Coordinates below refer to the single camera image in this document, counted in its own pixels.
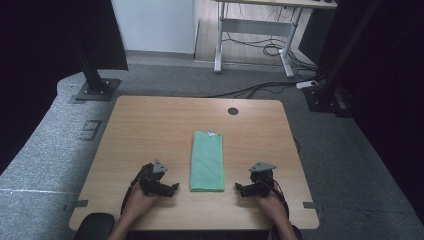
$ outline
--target folded towel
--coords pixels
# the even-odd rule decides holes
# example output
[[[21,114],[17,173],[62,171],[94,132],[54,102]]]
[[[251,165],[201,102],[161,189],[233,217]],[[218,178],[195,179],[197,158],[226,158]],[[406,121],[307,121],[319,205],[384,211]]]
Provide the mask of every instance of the folded towel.
[[[224,191],[221,134],[194,133],[190,175],[192,192]]]

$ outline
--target metal bracket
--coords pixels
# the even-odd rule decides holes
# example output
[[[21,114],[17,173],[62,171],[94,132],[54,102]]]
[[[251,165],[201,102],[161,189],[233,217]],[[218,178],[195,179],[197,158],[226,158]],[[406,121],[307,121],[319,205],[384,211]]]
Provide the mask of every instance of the metal bracket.
[[[160,172],[166,172],[168,171],[168,168],[165,167],[159,160],[155,160],[153,164],[153,173],[160,173]]]
[[[118,88],[119,79],[102,78],[102,87],[99,91],[90,89],[87,82],[84,83],[80,91],[75,97],[75,100],[91,100],[109,102],[115,90]]]
[[[251,167],[249,169],[249,171],[251,172],[263,172],[263,171],[267,171],[267,170],[271,170],[277,168],[277,166],[274,166],[272,164],[269,163],[264,163],[264,162],[258,162],[255,165],[253,165],[253,167]]]

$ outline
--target gray carpet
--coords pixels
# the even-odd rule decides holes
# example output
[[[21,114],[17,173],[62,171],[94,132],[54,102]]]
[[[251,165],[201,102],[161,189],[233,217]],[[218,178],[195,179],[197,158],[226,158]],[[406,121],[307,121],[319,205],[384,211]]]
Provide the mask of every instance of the gray carpet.
[[[201,97],[284,80],[278,72],[216,75],[211,68],[159,65],[100,73],[122,80],[112,101],[72,103],[84,77],[62,80],[43,121],[1,175],[0,239],[74,237],[72,206],[118,96]],[[309,112],[296,88],[271,90],[276,93],[259,91],[254,98],[283,102],[317,205],[320,227],[302,230],[304,239],[424,239],[423,225],[352,119]],[[97,132],[84,130],[90,120],[101,121]]]

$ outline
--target white wall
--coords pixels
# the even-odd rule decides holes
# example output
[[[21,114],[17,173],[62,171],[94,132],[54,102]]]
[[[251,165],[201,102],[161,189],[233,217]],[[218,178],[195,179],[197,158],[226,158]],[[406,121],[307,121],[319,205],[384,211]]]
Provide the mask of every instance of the white wall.
[[[194,53],[196,0],[112,0],[125,50]]]

